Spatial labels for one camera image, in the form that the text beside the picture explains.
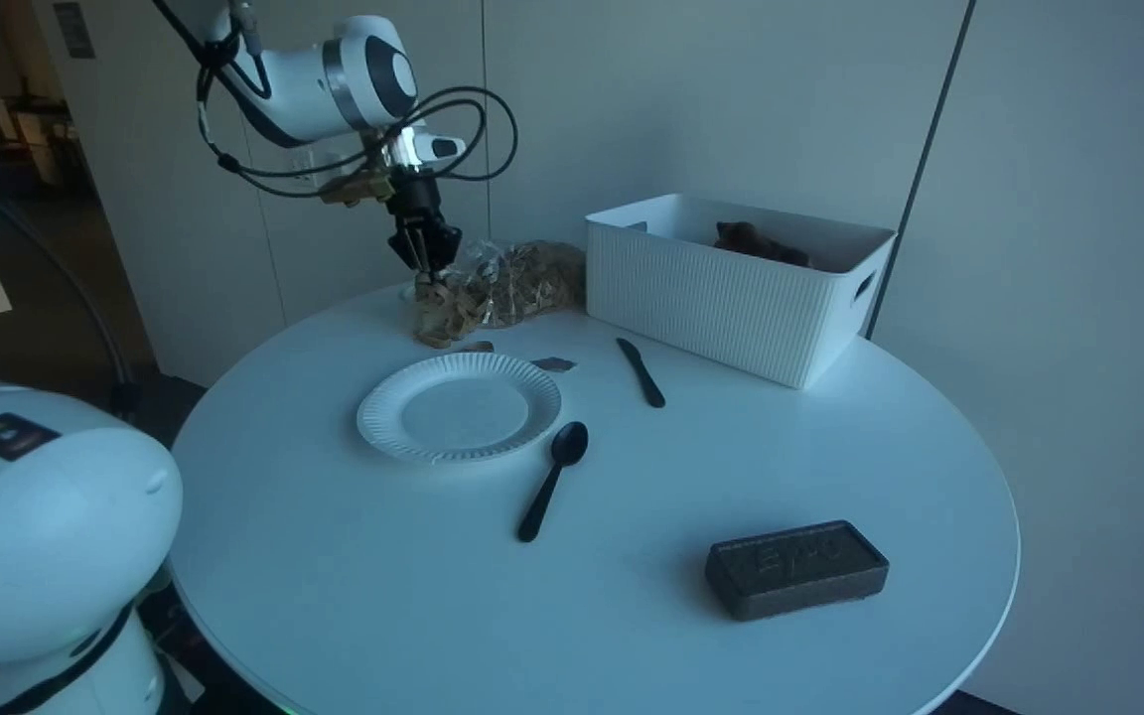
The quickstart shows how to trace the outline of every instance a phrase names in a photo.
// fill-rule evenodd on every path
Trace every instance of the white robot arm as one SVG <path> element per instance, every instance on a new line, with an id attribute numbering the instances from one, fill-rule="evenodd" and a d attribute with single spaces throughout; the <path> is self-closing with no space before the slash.
<path id="1" fill-rule="evenodd" d="M 435 165 L 462 164 L 470 144 L 422 129 L 414 66 L 385 14 L 350 14 L 321 42 L 272 50 L 263 47 L 252 0 L 154 5 L 200 60 L 200 129 L 217 165 L 252 187 L 283 174 L 250 170 L 210 137 L 205 99 L 214 80 L 268 144 L 360 134 L 364 165 L 380 164 L 388 182 L 388 195 L 380 195 L 398 218 L 388 247 L 422 272 L 435 272 L 456 258 L 462 228 L 440 214 Z"/>
<path id="2" fill-rule="evenodd" d="M 125 602 L 161 562 L 178 506 L 157 439 L 84 402 L 0 386 L 0 710 L 154 710 L 161 679 Z"/>

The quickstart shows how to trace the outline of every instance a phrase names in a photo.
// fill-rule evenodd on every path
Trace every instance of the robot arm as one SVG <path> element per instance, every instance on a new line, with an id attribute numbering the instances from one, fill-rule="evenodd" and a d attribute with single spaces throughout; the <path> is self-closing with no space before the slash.
<path id="1" fill-rule="evenodd" d="M 360 134 L 364 165 L 380 165 L 388 182 L 385 209 L 398 220 L 388 247 L 418 272 L 435 272 L 456 258 L 462 228 L 440 214 L 435 165 L 462 157 L 464 144 L 418 125 L 414 66 L 388 19 L 350 14 L 312 47 L 268 50 L 250 0 L 154 5 L 200 60 L 200 129 L 225 170 L 246 174 L 210 137 L 201 105 L 214 80 L 268 144 Z"/>

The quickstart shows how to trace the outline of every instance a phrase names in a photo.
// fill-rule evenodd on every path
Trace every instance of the storage bin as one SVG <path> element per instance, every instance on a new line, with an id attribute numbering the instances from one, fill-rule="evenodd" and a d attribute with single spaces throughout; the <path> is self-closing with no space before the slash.
<path id="1" fill-rule="evenodd" d="M 806 264 L 717 247 L 745 220 Z M 655 195 L 586 214 L 586 312 L 777 386 L 809 386 L 860 333 L 895 228 Z"/>

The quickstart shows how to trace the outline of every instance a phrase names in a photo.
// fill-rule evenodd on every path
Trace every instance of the black knife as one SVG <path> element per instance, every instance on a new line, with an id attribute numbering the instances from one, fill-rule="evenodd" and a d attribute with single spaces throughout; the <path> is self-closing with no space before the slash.
<path id="1" fill-rule="evenodd" d="M 639 345 L 630 345 L 629 338 L 617 338 L 617 345 L 629 356 L 629 365 L 636 369 L 648 405 L 664 407 L 664 393 L 658 393 L 655 377 L 648 373 Z"/>

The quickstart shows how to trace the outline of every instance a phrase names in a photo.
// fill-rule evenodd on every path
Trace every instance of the white robot body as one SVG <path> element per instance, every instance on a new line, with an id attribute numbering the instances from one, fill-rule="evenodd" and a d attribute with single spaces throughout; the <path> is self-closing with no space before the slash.
<path id="1" fill-rule="evenodd" d="M 182 506 L 169 453 L 57 393 L 0 386 L 0 710 L 149 715 L 161 671 L 132 602 Z"/>

